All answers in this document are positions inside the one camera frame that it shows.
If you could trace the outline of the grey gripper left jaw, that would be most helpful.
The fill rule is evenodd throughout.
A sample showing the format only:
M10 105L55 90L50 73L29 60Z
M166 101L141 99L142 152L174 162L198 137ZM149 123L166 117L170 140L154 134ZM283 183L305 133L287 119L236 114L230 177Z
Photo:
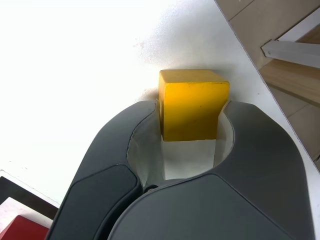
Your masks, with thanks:
M146 187L165 179L157 100L137 102L93 139L47 234L49 240L106 240Z

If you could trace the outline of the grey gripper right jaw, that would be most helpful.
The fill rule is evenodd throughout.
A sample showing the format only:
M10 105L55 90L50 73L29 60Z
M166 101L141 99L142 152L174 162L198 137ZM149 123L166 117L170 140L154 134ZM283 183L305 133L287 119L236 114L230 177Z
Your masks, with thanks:
M233 141L213 169L133 202L111 240L312 240L314 224L301 154L257 106L230 102Z

